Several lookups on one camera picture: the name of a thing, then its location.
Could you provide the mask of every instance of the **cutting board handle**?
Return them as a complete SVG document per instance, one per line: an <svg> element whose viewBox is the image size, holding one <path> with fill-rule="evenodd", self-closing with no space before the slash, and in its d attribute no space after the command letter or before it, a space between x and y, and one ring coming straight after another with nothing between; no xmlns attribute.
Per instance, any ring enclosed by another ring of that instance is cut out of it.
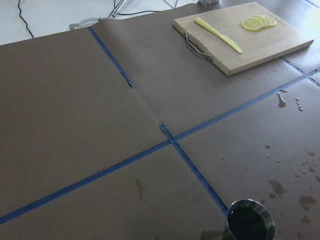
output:
<svg viewBox="0 0 320 240"><path fill-rule="evenodd" d="M184 37L185 37L185 42L186 42L186 44L187 44L196 54L199 54L199 55L207 58L209 61L212 61L212 60L214 59L213 56L208 55L208 54L205 54L205 53L203 53L203 52L200 52L200 51L198 50L198 48L197 48L192 42L189 41L189 36L188 36L188 33L187 33L187 32L184 33Z"/></svg>

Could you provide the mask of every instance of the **yellow plastic knife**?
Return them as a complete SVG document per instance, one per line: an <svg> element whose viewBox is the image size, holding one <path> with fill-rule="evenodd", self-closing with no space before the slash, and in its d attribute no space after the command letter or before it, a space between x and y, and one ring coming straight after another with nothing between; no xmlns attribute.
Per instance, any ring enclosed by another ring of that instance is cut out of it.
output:
<svg viewBox="0 0 320 240"><path fill-rule="evenodd" d="M217 30L215 30L212 26L210 26L208 23L206 23L203 19L200 17L195 17L194 21L199 24L200 26L204 27L205 29L209 30L211 33L225 41L227 44L230 45L234 50L236 50L238 53L242 54L241 48L229 37L219 33Z"/></svg>

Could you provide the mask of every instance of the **sliced lemon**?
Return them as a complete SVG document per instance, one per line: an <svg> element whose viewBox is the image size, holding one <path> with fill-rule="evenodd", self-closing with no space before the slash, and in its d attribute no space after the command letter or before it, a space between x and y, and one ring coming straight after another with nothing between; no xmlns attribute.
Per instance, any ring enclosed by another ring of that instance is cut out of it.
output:
<svg viewBox="0 0 320 240"><path fill-rule="evenodd" d="M241 26L249 31L258 31L264 24L259 18L249 16L241 22Z"/></svg>
<svg viewBox="0 0 320 240"><path fill-rule="evenodd" d="M262 22L262 25L263 25L262 28L264 28L269 23L269 20L267 18L265 18L265 16L263 16L263 15L252 15L251 17L260 19L260 21Z"/></svg>
<svg viewBox="0 0 320 240"><path fill-rule="evenodd" d="M273 27L277 24L277 21L272 16L264 15L264 18L268 19L268 21L270 22L270 25L268 27Z"/></svg>

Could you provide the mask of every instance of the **white floor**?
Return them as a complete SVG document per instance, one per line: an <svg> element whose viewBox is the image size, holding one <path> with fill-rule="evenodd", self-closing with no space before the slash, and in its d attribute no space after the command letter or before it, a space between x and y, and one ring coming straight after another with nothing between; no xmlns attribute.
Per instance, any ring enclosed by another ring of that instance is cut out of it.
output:
<svg viewBox="0 0 320 240"><path fill-rule="evenodd" d="M19 0L0 0L0 45L30 39L26 25L19 17ZM166 0L175 6L176 0ZM196 0L178 0L180 7ZM120 13L171 9L164 0L127 0ZM34 37L69 31L69 25L89 18L107 18L114 8L113 0L21 0L22 17L27 21ZM123 19L138 15L120 16Z"/></svg>

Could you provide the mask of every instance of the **blue tape line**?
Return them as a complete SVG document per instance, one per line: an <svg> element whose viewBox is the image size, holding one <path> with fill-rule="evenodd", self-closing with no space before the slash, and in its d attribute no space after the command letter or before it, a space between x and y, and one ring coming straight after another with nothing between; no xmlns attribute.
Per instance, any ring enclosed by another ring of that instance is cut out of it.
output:
<svg viewBox="0 0 320 240"><path fill-rule="evenodd" d="M313 2L309 1L309 0L305 0L308 4L311 4L313 6L315 6L316 8L320 9L320 7L316 4L314 4Z"/></svg>
<svg viewBox="0 0 320 240"><path fill-rule="evenodd" d="M197 125L197 126L195 126L193 128L190 128L187 131L184 131L184 132L178 134L177 136L175 136L175 139L177 141L179 141L179 140L181 140L181 139L183 139L183 138L185 138L185 137L187 137L187 136L189 136L191 134L194 134L195 132L197 132L199 130L202 130L202 129L204 129L204 128L206 128L206 127L208 127L208 126L210 126L210 125L212 125L214 123L219 122L222 119L225 119L225 118L229 117L230 115L233 115L233 114L235 114L235 113L237 113L237 112L239 112L239 111L241 111L243 109L246 109L246 108L252 106L253 104L256 104L256 103L260 102L260 101L270 97L273 94L278 93L280 90L284 90L284 89L286 89L286 88L288 88L288 87L290 87L290 86L292 86L294 84L297 84L297 83L301 82L304 79L306 79L306 78L304 76L301 76L301 77L299 77L299 78L297 78L295 80L292 80L292 81L290 81L290 82L288 82L288 83L286 83L286 84L284 84L282 86L279 86L279 87L277 87L277 88L275 88L275 89L273 89L271 91L268 91L267 93L262 94L261 96L258 96L258 97L254 98L254 99L252 99L250 101L247 101L247 102L245 102L245 103L243 103L243 104L241 104L239 106L236 106L235 108L233 108L233 109L231 109L229 111L226 111L226 112L224 112L224 113L222 113L222 114L220 114L218 116L215 116L214 118L211 118L208 121L205 121L205 122L203 122L203 123L201 123L201 124L199 124L199 125Z"/></svg>
<svg viewBox="0 0 320 240"><path fill-rule="evenodd" d="M320 87L320 84L315 81L314 79L312 79L310 77L310 73L309 74L306 74L304 71L302 71L300 68L298 68L297 66L293 65L291 62L289 62L287 59L285 59L283 56L280 57L280 59L282 59L283 61L286 62L286 64L288 64L290 67L294 68L295 70L297 70L299 73L301 73L305 78L309 79L311 82L313 82L317 87Z"/></svg>
<svg viewBox="0 0 320 240"><path fill-rule="evenodd" d="M93 30L92 27L88 27L89 32L92 34L94 39L97 41L97 43L100 45L100 47L103 49L103 51L107 54L107 56L110 58L110 60L113 62L115 67L119 70L119 72L123 75L125 80L128 82L129 86L132 88L134 86L134 83L130 80L130 77L125 72L125 70L121 67L121 65L118 63L118 61L115 59L115 57L112 55L112 53L109 51L109 49L106 47L106 45L101 41L100 37L96 34L96 32Z"/></svg>
<svg viewBox="0 0 320 240"><path fill-rule="evenodd" d="M228 215L228 208L225 205L225 203L222 201L222 199L219 197L219 195L216 193L216 191L213 189L213 187L208 183L206 178L201 174L201 172L197 169L197 167L193 164L191 159L187 156L185 151L181 148L181 146L178 144L178 142L175 140L175 138L171 135L169 130L166 128L166 126L162 123L160 125L161 130L164 132L170 143L174 146L175 150L179 153L179 155L183 158L185 163L188 165L188 167L191 169L191 171L194 173L194 175L199 179L201 184L204 186L204 188L207 190L207 192L210 194L210 196L213 198L215 203L218 205L220 210L223 212L225 216Z"/></svg>
<svg viewBox="0 0 320 240"><path fill-rule="evenodd" d="M108 174L110 174L120 168L123 168L123 167L125 167L125 166L127 166L127 165L129 165L129 164L131 164L131 163L133 163L133 162L135 162L135 161L137 161L137 160L139 160L139 159L141 159L141 158L143 158L143 157L145 157L155 151L158 151L168 145L170 145L170 142L168 140L161 142L161 143L159 143L159 144L157 144L147 150L144 150L134 156L127 158L126 160L123 160L123 161L121 161L115 165L112 165L102 171L99 171L99 172L97 172L91 176L88 176L78 182L75 182L65 188L62 188L61 190L58 190L48 196L45 196L37 201L34 201L34 202L24 206L24 207L21 207L13 212L10 212L7 215L0 217L0 225L4 224L12 219L15 219L15 218L27 213L27 212L30 212L31 210L36 209L46 203L49 203L52 200L55 200L55 199L65 195L67 193L70 193L70 192L72 192L72 191L74 191L84 185L87 185L87 184L89 184L89 183L91 183L91 182L93 182L93 181L95 181L105 175L108 175Z"/></svg>

